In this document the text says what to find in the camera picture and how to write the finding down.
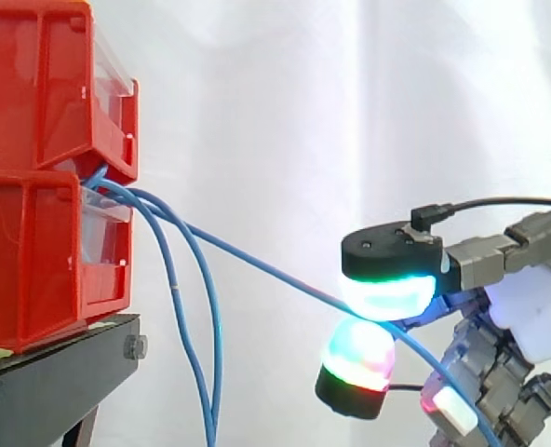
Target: red plastic drawer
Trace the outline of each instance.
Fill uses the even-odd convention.
[[[0,172],[1,348],[21,352],[128,307],[131,211],[90,194],[68,172]]]
[[[0,0],[0,169],[136,180],[138,87],[97,34],[85,2]]]

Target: blue cable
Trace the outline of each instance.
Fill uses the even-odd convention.
[[[152,230],[154,231],[155,237],[162,252],[162,257],[164,258],[166,271],[168,273],[170,293],[172,295],[172,303],[174,305],[174,313],[178,322],[178,329],[181,335],[182,345],[184,347],[186,356],[191,364],[191,368],[193,369],[193,374],[195,376],[195,381],[197,384],[197,391],[199,393],[199,399],[201,400],[207,446],[215,447],[216,430],[211,413],[211,406],[209,404],[205,377],[203,375],[203,370],[201,369],[199,359],[196,356],[193,343],[191,342],[191,337],[189,336],[189,332],[187,330],[184,310],[182,308],[181,296],[179,293],[179,286],[176,279],[176,271],[174,268],[174,263],[172,261],[172,255],[170,253],[168,241],[166,240],[166,236],[162,231],[162,227],[160,226],[159,222],[154,217],[152,212],[133,193],[128,191],[127,188],[121,186],[118,183],[111,182],[105,179],[100,180],[98,186],[105,188],[118,196],[121,196],[121,201],[137,209],[143,215],[147,223],[152,227]]]
[[[196,258],[201,275],[205,282],[206,291],[208,293],[209,308],[211,310],[211,322],[213,325],[213,392],[211,396],[211,413],[213,416],[214,426],[218,427],[218,418],[220,416],[220,402],[222,399],[222,375],[223,375],[223,348],[222,348],[222,323],[220,318],[220,308],[218,293],[216,292],[213,278],[209,270],[208,262],[203,255],[203,251],[199,247],[197,239],[191,233],[187,224],[180,219],[172,208],[153,194],[150,194],[141,189],[128,189],[135,196],[153,204],[167,216],[172,224],[175,224],[189,244],[193,255]]]
[[[155,207],[154,205],[148,205],[148,208],[153,214],[155,214],[160,219],[163,219],[173,224],[169,216],[167,216],[159,208]],[[308,284],[305,284],[299,279],[292,277],[291,275],[288,275],[287,273],[279,270],[278,268],[272,265],[269,265],[268,263],[265,263],[264,261],[258,258],[255,258],[254,256],[242,251],[241,249],[238,249],[233,245],[230,245],[229,243],[211,235],[210,233],[207,233],[201,230],[200,228],[197,228],[190,224],[188,224],[188,226],[189,226],[189,229],[191,230],[191,233],[193,233],[195,236],[205,240],[209,244],[214,245],[223,251],[226,251],[232,254],[234,257],[240,259],[241,261],[244,261],[245,263],[248,263],[262,270],[268,275],[271,275],[289,284],[291,287],[299,291],[302,291],[310,296],[313,296],[314,298],[321,301],[322,303],[325,303],[326,305],[335,307],[336,309],[339,309],[355,317],[362,318],[359,315],[357,315],[354,311],[352,311],[343,301],[340,301],[337,298],[324,293],[323,291],[319,291],[318,289],[315,289],[309,286]],[[394,337],[404,342],[410,349],[412,349],[414,352],[416,352],[416,354],[422,357],[424,361],[426,361],[435,371],[437,371],[439,375],[441,375],[441,377],[443,377],[455,389],[455,391],[460,395],[460,397],[468,404],[468,406],[472,409],[472,411],[474,411],[474,413],[477,415],[478,427],[481,433],[485,436],[485,438],[489,442],[489,445],[491,447],[502,447],[501,442],[492,431],[491,425],[487,420],[486,416],[478,409],[476,404],[468,397],[463,387],[453,377],[453,375],[447,370],[447,368],[445,368],[445,366],[443,366],[430,352],[428,352],[428,350],[426,350],[424,346],[419,344],[418,341],[416,341],[410,335],[402,331],[395,324],[390,322],[381,322],[381,321],[372,321],[372,322],[380,325],[383,329],[390,332]]]
[[[104,179],[104,177],[106,177],[107,173],[108,165],[101,165],[98,169],[96,169],[91,177],[83,182],[83,186],[88,189],[96,190],[100,182]]]

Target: glowing led light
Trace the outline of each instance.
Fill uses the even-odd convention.
[[[323,358],[323,366],[345,383],[375,391],[387,390],[395,362],[393,337],[358,318],[338,326]]]
[[[476,413],[450,386],[443,386],[434,396],[422,396],[421,406],[434,421],[449,422],[460,436],[467,436],[478,425]]]
[[[374,321],[417,317],[431,304],[435,277],[407,277],[385,282],[342,278],[343,298],[359,316]]]

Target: cable plug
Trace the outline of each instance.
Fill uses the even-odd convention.
[[[445,205],[427,205],[411,211],[410,224],[416,231],[430,233],[431,226],[445,221],[455,214],[451,203]]]

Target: black base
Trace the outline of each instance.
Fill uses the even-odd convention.
[[[316,379],[315,393],[335,413],[358,419],[377,418],[386,394],[385,391],[348,385],[323,366]]]
[[[0,359],[0,447],[87,446],[98,404],[132,375],[127,355],[140,334],[138,315],[115,315],[112,325],[70,340]]]

